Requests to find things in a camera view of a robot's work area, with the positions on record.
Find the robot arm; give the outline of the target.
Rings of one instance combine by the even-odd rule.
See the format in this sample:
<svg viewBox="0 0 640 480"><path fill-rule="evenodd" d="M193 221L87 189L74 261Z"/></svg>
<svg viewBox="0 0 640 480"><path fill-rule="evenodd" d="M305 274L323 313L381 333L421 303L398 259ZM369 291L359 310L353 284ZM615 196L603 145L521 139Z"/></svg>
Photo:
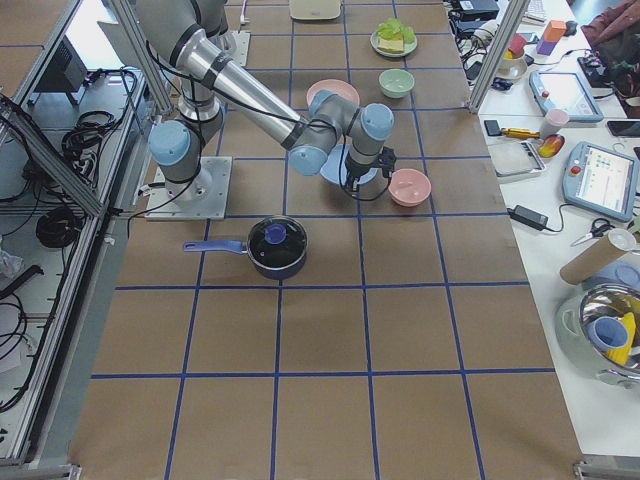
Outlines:
<svg viewBox="0 0 640 480"><path fill-rule="evenodd" d="M372 169L390 178L396 162L385 142L394 115L384 104L364 107L326 89L311 102L310 117L292 110L238 65L222 40L229 30L222 1L139 1L139 25L157 55L207 94L221 95L289 153L302 175L315 175L341 138L351 140L338 170L341 189L359 196L359 181Z"/></svg>

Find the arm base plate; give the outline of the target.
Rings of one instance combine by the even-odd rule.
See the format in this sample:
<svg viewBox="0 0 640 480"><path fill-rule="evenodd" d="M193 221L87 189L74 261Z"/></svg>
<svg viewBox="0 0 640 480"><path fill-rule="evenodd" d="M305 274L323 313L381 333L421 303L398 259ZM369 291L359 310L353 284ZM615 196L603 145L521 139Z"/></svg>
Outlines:
<svg viewBox="0 0 640 480"><path fill-rule="evenodd" d="M242 67L247 64L250 39L251 33L242 30L228 30L218 37L221 50Z"/></svg>
<svg viewBox="0 0 640 480"><path fill-rule="evenodd" d="M181 188L154 188L148 196L144 217L150 221L223 220L226 214L233 158L230 156L204 156L196 179L177 199Z"/></svg>

